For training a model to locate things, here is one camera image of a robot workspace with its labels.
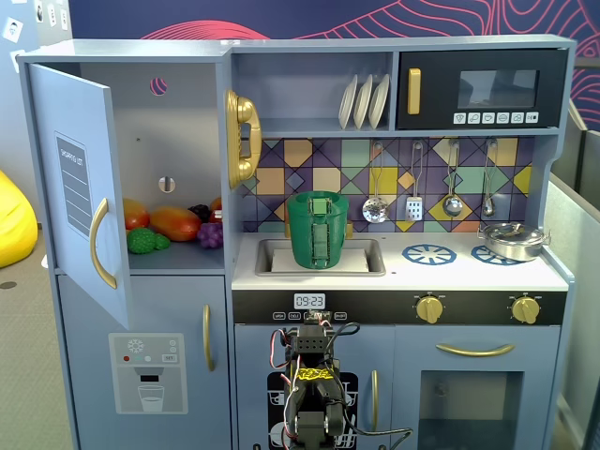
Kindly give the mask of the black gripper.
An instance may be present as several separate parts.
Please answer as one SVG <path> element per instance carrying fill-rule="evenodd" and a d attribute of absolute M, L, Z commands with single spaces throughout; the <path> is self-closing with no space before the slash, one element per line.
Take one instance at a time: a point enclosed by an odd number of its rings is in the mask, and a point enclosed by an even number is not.
<path fill-rule="evenodd" d="M 327 324 L 303 324 L 292 330 L 292 360 L 301 368 L 325 368 L 333 357 L 334 330 Z"/>

